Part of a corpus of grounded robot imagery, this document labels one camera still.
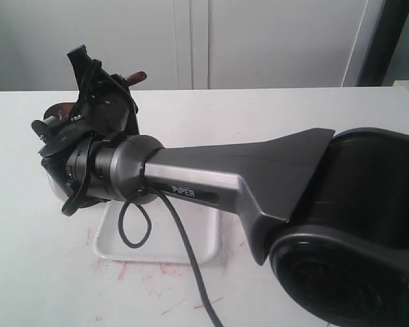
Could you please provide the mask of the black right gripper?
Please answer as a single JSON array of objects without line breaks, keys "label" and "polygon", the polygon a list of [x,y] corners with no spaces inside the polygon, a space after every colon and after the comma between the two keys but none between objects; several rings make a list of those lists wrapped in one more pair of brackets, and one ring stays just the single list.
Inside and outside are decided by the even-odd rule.
[{"label": "black right gripper", "polygon": [[138,106],[129,86],[134,76],[101,73],[93,91],[79,92],[75,102],[49,107],[31,128],[43,141],[43,160],[69,160],[79,152],[89,160],[98,149],[137,136]]}]

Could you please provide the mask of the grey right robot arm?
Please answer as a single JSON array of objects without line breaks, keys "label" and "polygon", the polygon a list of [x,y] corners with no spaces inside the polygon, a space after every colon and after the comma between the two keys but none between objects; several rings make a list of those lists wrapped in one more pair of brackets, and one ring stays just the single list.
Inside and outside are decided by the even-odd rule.
[{"label": "grey right robot arm", "polygon": [[409,326],[409,135],[313,128],[265,142],[167,149],[140,134],[119,77],[87,74],[67,114],[32,129],[62,212],[159,199],[171,213],[204,308],[216,315],[171,198],[236,214],[257,264],[336,326]]}]

